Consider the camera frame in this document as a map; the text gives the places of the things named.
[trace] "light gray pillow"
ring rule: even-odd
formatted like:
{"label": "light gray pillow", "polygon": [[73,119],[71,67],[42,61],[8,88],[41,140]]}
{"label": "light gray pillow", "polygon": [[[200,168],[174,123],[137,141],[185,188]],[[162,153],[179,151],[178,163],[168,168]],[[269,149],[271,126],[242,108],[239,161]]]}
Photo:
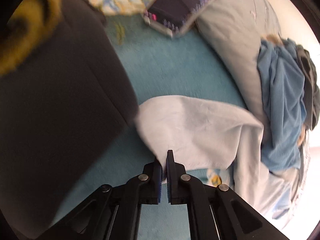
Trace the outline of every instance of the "light gray pillow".
{"label": "light gray pillow", "polygon": [[261,35],[280,33],[273,8],[267,0],[214,0],[196,22],[234,78],[248,110],[263,123],[266,141],[270,124],[263,111],[257,59]]}

